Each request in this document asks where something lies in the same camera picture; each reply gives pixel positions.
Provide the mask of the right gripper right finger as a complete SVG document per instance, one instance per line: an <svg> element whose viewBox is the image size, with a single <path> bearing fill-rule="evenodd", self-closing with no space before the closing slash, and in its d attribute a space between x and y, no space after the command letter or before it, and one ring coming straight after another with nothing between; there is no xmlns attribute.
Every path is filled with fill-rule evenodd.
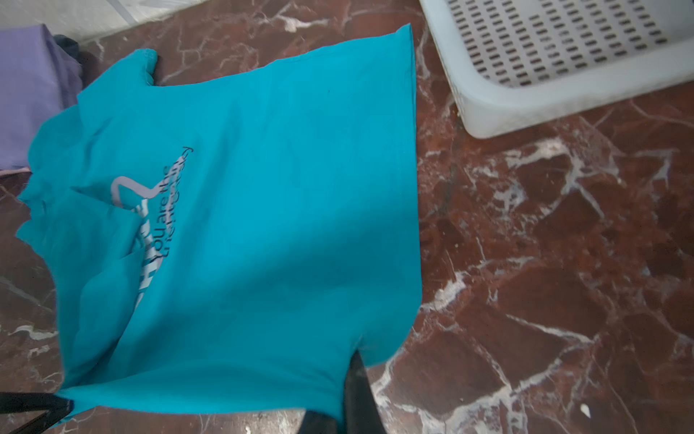
<svg viewBox="0 0 694 434"><path fill-rule="evenodd" d="M343 388L343 421L308 410L298 434L386 434L363 358L355 352Z"/></svg>

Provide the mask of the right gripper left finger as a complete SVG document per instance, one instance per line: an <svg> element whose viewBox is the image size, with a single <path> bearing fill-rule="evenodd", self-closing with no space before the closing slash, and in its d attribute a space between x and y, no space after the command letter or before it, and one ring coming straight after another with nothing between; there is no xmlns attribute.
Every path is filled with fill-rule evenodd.
<svg viewBox="0 0 694 434"><path fill-rule="evenodd" d="M73 410L73 401L52 393L1 393L2 414L41 412L36 418L11 431L11 434L41 434L67 418Z"/></svg>

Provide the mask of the teal printed t-shirt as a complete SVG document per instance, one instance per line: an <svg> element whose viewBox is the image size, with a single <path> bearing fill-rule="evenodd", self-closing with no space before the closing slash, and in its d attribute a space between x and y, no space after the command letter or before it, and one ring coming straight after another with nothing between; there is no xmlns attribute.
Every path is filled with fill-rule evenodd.
<svg viewBox="0 0 694 434"><path fill-rule="evenodd" d="M412 30L160 87L115 63L32 143L18 237L76 410L343 416L422 300Z"/></svg>

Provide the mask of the white plastic laundry basket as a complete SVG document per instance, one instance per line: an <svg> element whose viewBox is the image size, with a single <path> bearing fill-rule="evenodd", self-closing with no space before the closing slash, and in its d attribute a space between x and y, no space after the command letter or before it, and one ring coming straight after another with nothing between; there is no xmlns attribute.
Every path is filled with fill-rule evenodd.
<svg viewBox="0 0 694 434"><path fill-rule="evenodd" d="M693 5L649 0L422 3L460 118L478 139L693 78Z"/></svg>

